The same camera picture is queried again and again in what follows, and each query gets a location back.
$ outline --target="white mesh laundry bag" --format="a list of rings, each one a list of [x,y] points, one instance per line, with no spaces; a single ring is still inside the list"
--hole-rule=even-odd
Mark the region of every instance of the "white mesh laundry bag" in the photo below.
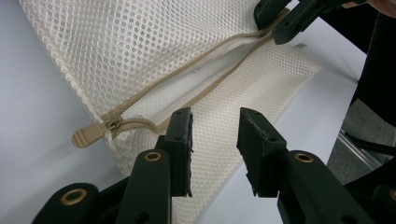
[[[172,112],[191,107],[193,197],[173,199],[174,223],[193,223],[241,164],[239,108],[275,122],[320,69],[298,49],[274,44],[276,21],[257,31],[258,0],[20,2],[92,117],[73,135],[75,146],[104,138],[128,175]]]

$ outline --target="human hand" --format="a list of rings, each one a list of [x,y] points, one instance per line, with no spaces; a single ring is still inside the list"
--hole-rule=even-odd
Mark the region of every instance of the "human hand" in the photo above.
[[[367,0],[367,4],[370,4],[379,12],[392,17],[396,18],[396,0]],[[348,2],[343,4],[344,8],[356,7],[359,4],[354,2]]]

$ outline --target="table surface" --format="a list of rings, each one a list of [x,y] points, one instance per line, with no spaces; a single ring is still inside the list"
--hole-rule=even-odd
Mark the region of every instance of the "table surface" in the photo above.
[[[72,133],[91,123],[36,38],[18,1],[0,1],[0,223],[30,223],[58,189],[105,189],[123,176],[104,141],[79,149]],[[356,90],[365,54],[318,19],[292,45],[323,65],[276,123],[288,149],[324,162]],[[276,199],[253,197],[242,165],[197,223],[281,223]]]

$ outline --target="zipper pull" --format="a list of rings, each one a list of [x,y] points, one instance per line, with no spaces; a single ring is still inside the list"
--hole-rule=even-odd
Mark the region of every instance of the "zipper pull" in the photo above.
[[[116,116],[103,123],[93,123],[82,128],[72,136],[72,143],[75,147],[87,147],[90,144],[105,136],[105,132],[119,128],[122,123],[122,117]]]

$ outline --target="brass ring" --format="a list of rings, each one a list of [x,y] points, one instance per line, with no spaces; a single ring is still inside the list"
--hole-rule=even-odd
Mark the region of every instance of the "brass ring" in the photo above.
[[[390,198],[393,199],[393,201],[396,201],[396,189],[393,189],[389,192]]]
[[[304,153],[297,153],[297,154],[294,155],[294,158],[297,161],[302,161],[302,162],[307,162],[307,163],[314,161],[314,159],[312,157],[310,157],[310,156],[308,156],[308,155],[306,155]]]
[[[69,200],[67,197],[72,193],[79,193],[76,199]],[[73,205],[75,203],[81,202],[87,196],[87,190],[85,189],[71,189],[67,191],[61,198],[61,203],[64,205]]]
[[[145,155],[145,160],[146,161],[158,161],[160,160],[162,155],[158,152],[149,152],[148,154]]]

